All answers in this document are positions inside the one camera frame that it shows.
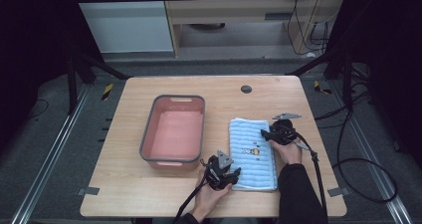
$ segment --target black cable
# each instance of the black cable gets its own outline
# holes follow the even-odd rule
[[[362,97],[364,97],[364,96],[367,96],[368,95],[368,92],[364,92],[364,93],[362,93],[362,94],[360,94],[360,95],[358,95],[358,96],[356,96],[355,98],[353,98],[353,102],[355,102],[355,101],[357,101],[358,99],[360,99],[360,98],[362,98]],[[345,110],[347,108],[347,106],[343,106],[343,107],[341,107],[341,108],[339,108],[339,109],[337,109],[337,110],[334,110],[334,111],[332,111],[332,112],[327,112],[327,113],[325,113],[325,114],[323,114],[323,115],[321,115],[321,116],[318,116],[318,117],[315,117],[314,118],[314,120],[315,121],[317,121],[317,120],[321,120],[321,119],[324,119],[324,118],[328,118],[328,117],[331,117],[331,116],[333,116],[333,115],[335,115],[335,114],[337,114],[337,113],[339,113],[339,112],[341,112],[341,111],[343,111],[343,110]]]
[[[354,84],[351,86],[351,88],[353,89],[353,88],[355,88],[355,87],[357,87],[357,86],[365,86],[365,87],[367,87],[367,82],[354,83]]]
[[[358,74],[351,74],[351,78],[354,81],[363,81],[363,82],[368,82],[368,80],[364,79],[362,76],[358,75]]]
[[[41,112],[34,114],[34,115],[31,115],[31,116],[27,116],[27,118],[33,118],[33,117],[39,116],[49,108],[49,102],[47,102],[46,100],[38,99],[37,102],[44,102],[44,103],[46,103],[46,106],[44,107],[44,109]]]
[[[397,194],[398,194],[398,186],[397,186],[397,182],[395,181],[395,179],[393,178],[393,176],[385,168],[383,168],[382,166],[380,166],[379,164],[377,164],[377,163],[375,163],[375,162],[373,162],[371,160],[367,160],[367,159],[364,159],[364,158],[347,158],[345,160],[340,160],[340,145],[341,145],[341,140],[342,140],[342,136],[344,134],[345,125],[346,125],[347,121],[350,119],[351,115],[352,115],[352,112],[349,111],[347,113],[347,115],[346,115],[346,119],[344,120],[343,126],[341,127],[340,136],[338,138],[338,144],[337,144],[337,163],[334,164],[332,166],[332,168],[337,167],[338,168],[338,171],[339,171],[339,173],[340,173],[340,175],[342,177],[342,179],[344,180],[344,182],[348,185],[348,187],[350,187],[354,192],[356,192],[357,194],[359,194],[361,197],[363,197],[363,198],[365,198],[365,199],[367,199],[369,201],[376,202],[376,203],[387,203],[387,202],[390,202],[390,201],[394,200],[394,198],[397,196]],[[344,175],[344,173],[343,173],[343,171],[341,169],[341,165],[343,163],[349,162],[349,161],[365,161],[365,162],[368,162],[368,163],[373,164],[373,165],[377,166],[378,168],[380,168],[384,173],[387,174],[388,178],[392,182],[392,184],[394,186],[394,193],[389,198],[387,198],[387,199],[375,199],[375,198],[369,197],[369,196],[363,194],[362,192],[358,191],[353,185],[351,185],[348,182],[347,178],[345,177],[345,175]]]
[[[331,125],[331,126],[319,126],[318,129],[333,128],[333,127],[339,127],[339,126],[342,126],[342,123],[336,124],[336,125]]]
[[[351,69],[364,81],[368,81],[369,80],[369,76],[367,74],[365,74],[364,72],[362,72],[361,70],[357,69],[354,66],[351,66]]]
[[[322,53],[325,53],[327,41],[328,41],[328,22],[325,22],[324,29],[323,29],[323,39],[322,39]]]
[[[314,32],[316,30],[317,25],[318,25],[318,23],[317,22],[314,22],[313,29],[311,30],[311,33],[310,33],[310,41],[311,41],[312,44],[314,44],[316,46],[320,46],[320,45],[322,45],[323,42],[327,42],[328,41],[328,38],[325,38],[325,37],[322,37],[322,38],[314,38]]]
[[[298,25],[299,25],[298,26],[299,27],[299,31],[301,32],[302,42],[304,43],[305,47],[307,47],[309,49],[309,51],[307,51],[305,53],[298,53],[298,52],[296,52],[295,48],[293,48],[293,50],[294,50],[294,52],[295,52],[296,55],[305,55],[305,54],[310,53],[310,52],[318,51],[318,49],[313,49],[313,48],[308,47],[308,45],[307,45],[307,43],[305,41],[304,33],[302,31],[302,27],[301,27],[301,24],[300,24],[300,21],[299,21],[299,17],[298,17],[298,9],[297,8],[298,8],[298,0],[295,0],[295,5],[294,5],[293,11],[292,11],[292,16],[291,16],[291,18],[290,18],[290,20],[288,22],[288,26],[287,26],[288,37],[289,37],[291,43],[293,44],[292,37],[290,36],[290,24],[291,24],[291,21],[292,21],[292,19],[294,17],[294,14],[295,14],[296,15],[296,19],[298,21]]]
[[[195,187],[195,189],[192,191],[192,193],[190,193],[190,195],[186,198],[186,200],[183,202],[183,204],[180,206],[179,211],[177,212],[176,217],[173,220],[173,224],[177,222],[177,220],[179,220],[180,216],[183,213],[183,210],[186,208],[186,206],[189,204],[189,202],[192,200],[193,197],[196,196],[196,194],[198,194],[198,192],[201,190],[201,188],[206,185],[207,183],[205,182],[205,173],[204,176],[202,177],[201,182],[199,183],[199,185],[197,187]]]
[[[318,164],[318,159],[317,159],[317,152],[313,151],[313,149],[311,148],[311,146],[308,144],[308,142],[305,140],[305,138],[303,136],[301,136],[300,133],[291,130],[301,141],[304,142],[304,144],[308,147],[309,152],[311,153],[311,157],[313,159],[314,162],[314,167],[316,169],[316,180],[317,180],[317,185],[318,185],[318,189],[319,189],[319,196],[320,196],[320,204],[322,206],[322,211],[325,217],[326,222],[328,221],[328,211],[326,209],[326,201],[325,201],[325,194],[323,192],[323,185],[322,185],[322,178],[320,175],[320,169],[319,169],[319,164]]]

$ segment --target black sleeve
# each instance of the black sleeve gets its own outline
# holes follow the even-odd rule
[[[279,176],[281,224],[327,223],[302,164],[287,164]]]
[[[192,214],[186,213],[179,220],[177,220],[176,224],[199,224],[199,223],[195,219],[195,217],[192,216]]]

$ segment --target white cabinet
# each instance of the white cabinet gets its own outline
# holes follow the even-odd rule
[[[104,55],[173,53],[163,2],[81,3],[80,6]]]

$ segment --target gray tape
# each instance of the gray tape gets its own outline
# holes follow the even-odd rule
[[[99,194],[100,189],[97,187],[87,187],[87,188],[80,188],[77,192],[79,196],[85,196],[86,194],[89,195],[97,195]]]
[[[337,187],[337,188],[333,188],[333,189],[328,190],[328,194],[329,194],[330,197],[334,197],[334,196],[338,196],[338,195],[345,196],[345,195],[348,195],[350,193],[351,192],[348,189],[348,187],[343,187],[343,188]]]

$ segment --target wooden table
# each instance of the wooden table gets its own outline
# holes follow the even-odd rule
[[[252,92],[244,94],[248,85]],[[132,78],[125,85],[99,157],[81,213],[87,217],[173,217],[193,191],[201,165],[192,171],[151,168],[139,155],[139,147],[153,100],[159,95],[199,95],[205,99],[202,158],[229,153],[229,121],[235,117],[266,119],[282,112],[300,113],[292,119],[297,131],[318,153],[325,190],[338,187],[317,131],[301,81],[289,76],[153,77]],[[304,166],[318,193],[314,164],[304,152]],[[276,155],[278,170],[283,162]],[[342,196],[326,193],[328,216],[342,216]],[[232,191],[209,217],[276,217],[279,191]],[[185,212],[192,209],[192,201]]]

